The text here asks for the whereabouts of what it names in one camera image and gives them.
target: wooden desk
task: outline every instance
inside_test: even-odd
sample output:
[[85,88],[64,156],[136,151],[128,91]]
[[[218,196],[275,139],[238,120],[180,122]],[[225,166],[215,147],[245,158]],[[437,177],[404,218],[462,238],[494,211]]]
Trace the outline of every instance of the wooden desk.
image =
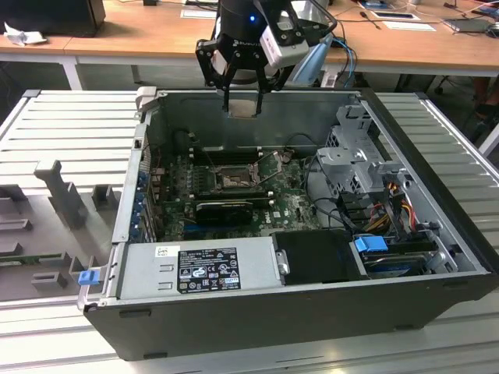
[[[339,2],[344,5],[336,5],[338,11],[336,11],[336,6],[330,7],[333,14],[345,9],[346,2],[350,3],[348,0]],[[442,6],[444,0],[426,0],[426,2],[431,5],[418,5],[417,10],[435,14],[441,18],[461,17],[461,13],[444,8]],[[476,2],[466,0],[459,2],[462,10],[476,6]],[[360,10],[359,8],[351,9],[338,16],[338,19],[362,20]],[[421,19],[415,22],[438,23],[441,21],[437,17],[410,12]],[[430,24],[436,31],[427,32],[390,30],[383,23],[377,23],[381,30],[377,30],[372,23],[368,22],[344,22],[343,25],[349,46],[356,50],[359,57],[359,71],[467,76],[496,76],[499,73],[499,41],[484,34],[475,36],[453,34],[452,30],[443,23]],[[342,35],[339,27],[335,33]],[[327,57],[327,62],[338,64],[338,53],[332,51]]]
[[[420,12],[441,17],[460,13],[441,6],[444,0],[423,0]],[[48,44],[20,48],[7,40],[0,42],[0,59],[8,61],[58,62],[65,69],[72,89],[82,90],[79,64],[190,65],[198,69],[194,55],[196,42],[211,35],[212,19],[180,18],[180,4],[161,3],[144,7],[142,2],[104,0],[106,20],[94,38],[49,37]],[[461,0],[462,9],[475,2]],[[335,0],[329,8],[338,14],[353,7],[349,0]],[[338,16],[339,20],[363,20],[359,8]],[[437,17],[416,15],[426,22]],[[396,72],[431,75],[496,76],[499,73],[499,41],[485,35],[452,35],[444,24],[432,24],[436,32],[389,30],[378,23],[344,22],[349,45],[359,57],[359,72]],[[337,35],[342,35],[340,27]],[[345,63],[345,52],[331,50],[326,61],[330,74]]]
[[66,54],[85,56],[195,58],[199,39],[208,39],[213,19],[180,18],[182,5],[105,0],[106,19],[93,38],[74,37]]

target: blue latch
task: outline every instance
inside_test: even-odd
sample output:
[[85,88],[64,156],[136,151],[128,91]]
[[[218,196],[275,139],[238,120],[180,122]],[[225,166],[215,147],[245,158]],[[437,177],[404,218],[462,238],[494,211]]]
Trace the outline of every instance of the blue latch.
[[80,286],[94,286],[99,284],[100,270],[85,270],[80,273],[78,284]]
[[361,236],[354,242],[359,252],[388,251],[387,243],[382,236]]

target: warning label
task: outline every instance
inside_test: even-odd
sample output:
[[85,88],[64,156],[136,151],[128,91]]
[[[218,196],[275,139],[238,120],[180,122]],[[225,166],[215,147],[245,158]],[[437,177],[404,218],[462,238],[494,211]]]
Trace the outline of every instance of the warning label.
[[179,251],[178,269],[181,294],[241,288],[235,248]]

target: aluminum profile table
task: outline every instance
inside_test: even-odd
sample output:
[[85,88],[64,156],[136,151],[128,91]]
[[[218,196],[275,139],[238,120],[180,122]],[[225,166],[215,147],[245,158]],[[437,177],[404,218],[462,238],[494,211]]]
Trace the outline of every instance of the aluminum profile table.
[[0,127],[0,181],[25,195],[47,194],[38,161],[62,163],[78,192],[121,191],[136,125],[135,91],[27,91]]
[[[499,173],[427,99],[414,93],[378,97],[490,244],[499,249]],[[381,142],[392,157],[385,138]]]
[[[8,129],[5,124],[0,127],[0,138],[2,138],[0,156],[4,157],[0,165],[33,162],[36,157],[47,154],[46,151],[66,154],[69,159],[65,161],[68,163],[88,163],[90,160],[96,160],[98,154],[101,157],[100,161],[104,162],[108,160],[106,157],[117,157],[116,153],[126,153],[131,147],[131,140],[119,134],[115,136],[111,134],[107,138],[96,136],[95,132],[90,138],[80,136],[84,132],[77,134],[83,129],[114,129],[115,132],[120,133],[123,129],[129,129],[133,126],[132,112],[134,110],[128,108],[132,106],[115,110],[108,106],[112,106],[109,104],[111,102],[132,103],[134,92],[45,91],[37,98],[43,98],[44,101],[23,98],[5,123]],[[404,94],[380,95],[380,98],[404,127],[424,157],[448,184],[458,201],[463,204],[483,233],[497,248],[496,239],[499,227],[497,212],[499,210],[494,208],[499,204],[499,195],[496,195],[499,191],[497,190],[497,171],[462,138],[454,126],[429,101]],[[48,145],[45,145],[45,148],[41,149],[40,145],[43,142],[38,142],[36,146],[32,144],[33,147],[24,150],[24,158],[19,158],[21,153],[18,153],[18,158],[6,159],[5,156],[10,150],[17,150],[12,149],[13,144],[18,144],[16,141],[19,135],[16,134],[24,134],[23,138],[19,139],[24,141],[25,146],[30,142],[40,140],[37,137],[27,137],[26,132],[17,132],[17,130],[28,130],[19,127],[18,124],[27,126],[37,123],[41,126],[49,126],[45,130],[54,129],[52,126],[54,124],[47,118],[31,118],[41,114],[38,113],[40,110],[37,108],[43,105],[30,103],[40,102],[58,103],[52,106],[52,110],[59,113],[63,111],[61,108],[64,105],[66,105],[64,107],[66,111],[75,111],[71,109],[75,107],[68,104],[75,102],[106,103],[108,109],[101,106],[98,109],[99,114],[95,115],[96,118],[75,119],[77,113],[60,115],[67,120],[64,126],[69,127],[59,127],[60,133],[46,132],[46,136],[50,137],[41,139],[58,139],[58,142],[62,143],[59,145],[61,148],[46,149]],[[83,107],[78,108],[78,111],[82,115],[90,113]],[[117,115],[132,115],[132,117],[116,118]],[[75,129],[75,134],[68,137],[67,132],[62,132],[63,129]],[[94,145],[94,148],[91,148],[92,156],[89,153],[73,151],[70,157],[67,151],[71,148],[69,144],[64,145],[70,139],[71,141],[92,139],[91,143]],[[75,154],[80,154],[80,159],[76,160]],[[116,160],[119,162],[127,160],[124,155],[120,157],[123,158]],[[120,176],[121,168],[116,167],[111,174]],[[91,172],[89,174],[83,172],[83,175],[90,179],[95,178],[95,174]],[[78,189],[87,189],[87,183],[83,181],[77,186]],[[34,192],[43,191],[31,185],[30,179],[26,180],[25,189]],[[497,367],[499,367],[499,293],[497,291],[477,302],[456,305],[422,330],[142,362],[120,360],[104,338],[81,315],[75,303],[75,298],[67,297],[0,304],[0,370],[37,374],[66,374],[67,372],[120,372],[122,374],[137,374],[138,372],[141,374],[473,372],[480,374],[497,372]],[[221,336],[228,339],[233,333],[237,332],[230,328],[220,332]]]

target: desk leg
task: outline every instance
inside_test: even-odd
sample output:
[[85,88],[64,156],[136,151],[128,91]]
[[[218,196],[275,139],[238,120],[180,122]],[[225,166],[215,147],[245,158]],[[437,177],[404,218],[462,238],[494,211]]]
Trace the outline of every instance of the desk leg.
[[494,127],[494,130],[490,133],[490,135],[485,139],[480,148],[478,149],[480,153],[488,157],[490,152],[494,150],[494,148],[499,144],[499,123]]
[[133,82],[136,84],[141,84],[142,79],[140,78],[139,66],[131,65]]
[[71,90],[85,90],[85,83],[81,79],[80,66],[76,63],[75,59],[68,59],[61,62],[65,71],[65,76],[68,79]]
[[340,73],[340,68],[334,66],[327,66],[324,71],[324,76],[322,77],[322,82],[320,82],[321,87],[334,87],[336,84],[336,78]]

